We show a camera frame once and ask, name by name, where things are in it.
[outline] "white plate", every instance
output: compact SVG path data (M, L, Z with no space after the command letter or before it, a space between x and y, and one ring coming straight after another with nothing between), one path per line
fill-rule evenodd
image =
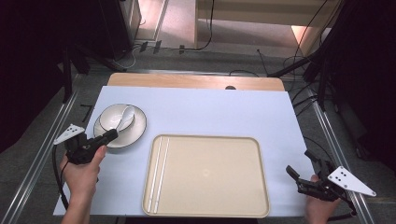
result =
M93 125L93 135L95 137L106 132L100 125L100 116ZM134 106L134 120L126 129L119 132L119 137L107 144L108 147L127 147L137 141L146 130L147 119L145 113Z
M127 107L129 107L129 105L111 105L106 108L99 117L99 123L102 128L106 131L116 129L119 126L123 113ZM122 127L120 127L120 131L126 129L133 120L134 116L129 118Z

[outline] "black mount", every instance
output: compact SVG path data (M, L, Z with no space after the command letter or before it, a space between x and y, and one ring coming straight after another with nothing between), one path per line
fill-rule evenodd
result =
M87 140L87 134L79 133L78 135L67 139L64 142L66 147L66 156L74 164L85 164L92 161L96 150L103 145L116 139L119 135L115 129L109 130L103 135Z
M312 162L315 162L319 166L319 172L317 173L319 181L312 182L300 178L291 166L286 168L286 172L296 181L298 192L312 197L321 199L322 201L333 202L339 198L345 191L333 182L328 180L328 176L335 170L334 165L331 161L325 161L316 157L311 151L306 151L307 156Z
M72 44L64 44L62 49L63 55L63 65L64 65L64 99L63 103L66 103L73 92L72 87L72 74L71 74L71 63L76 67L79 73L81 74L88 74L90 71L90 65L84 58L84 55L89 56L96 60L97 62L101 63L102 65L106 66L107 68L111 69L112 71L116 72L126 72L125 68L121 68L116 66L113 63L108 62L102 56L99 56L92 50L82 46L82 45L72 45Z

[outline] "plastic tray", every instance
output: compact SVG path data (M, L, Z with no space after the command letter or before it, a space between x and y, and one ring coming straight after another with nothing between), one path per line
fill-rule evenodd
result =
M267 216L258 142L248 137L157 136L142 205L150 216Z

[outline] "light blue surface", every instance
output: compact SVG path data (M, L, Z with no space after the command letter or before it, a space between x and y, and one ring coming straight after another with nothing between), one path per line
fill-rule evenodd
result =
M287 92L104 86L87 127L89 137L95 120L114 104L138 106L148 126L131 146L107 151L92 215L146 216L142 198L151 143L165 133L255 138L262 151L269 217L304 215L305 196L297 192L286 167L296 169L303 179L309 179L314 170L304 155L306 146ZM59 201L54 215L62 214Z

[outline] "metal rail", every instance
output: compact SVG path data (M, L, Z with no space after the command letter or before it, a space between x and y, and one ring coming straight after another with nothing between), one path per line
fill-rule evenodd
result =
M61 128L64 126L64 122L76 101L78 90L79 90L79 82L81 80L81 75L77 74L73 83L73 87L75 91L70 96L69 100L62 104L55 120L53 121L49 132L44 139L43 144L35 156L35 159L30 166L25 178L22 180L19 185L17 192L15 193L14 199L9 206L6 215L4 216L1 224L14 224L17 223L18 218L21 215L23 207L26 205L26 202L32 193L33 188L35 187L35 183L39 178L41 171L46 163L46 160L51 153L51 148L53 145L53 141L56 136L59 135Z
M218 77L229 77L230 73L224 72L201 72L201 71L180 71L180 70L147 70L147 69L135 69L129 70L131 73L142 73L142 74L173 74L173 75L191 75L191 76L218 76ZM256 73L259 77L267 77L267 74L264 73ZM232 77L240 76L240 77L253 77L250 73L246 72L233 72L231 74ZM301 76L294 76L293 74L286 74L283 77L280 77L282 81L303 81L304 78Z
M322 112L317 102L314 102L314 109L317 114L320 125L323 129L323 132L326 136L326 139L329 143L330 149L332 150L332 154L334 155L335 163L337 163L337 165L342 165L346 167L349 172L353 173L347 163L347 158L343 153L343 149L338 143L337 137L335 136L335 133L332 129L332 125L329 121L327 113ZM370 212L368 204L364 199L363 195L350 190L348 190L347 192L349 193L349 198L355 205L356 211L358 213L358 218L361 221L361 223L374 224L375 223L374 218Z

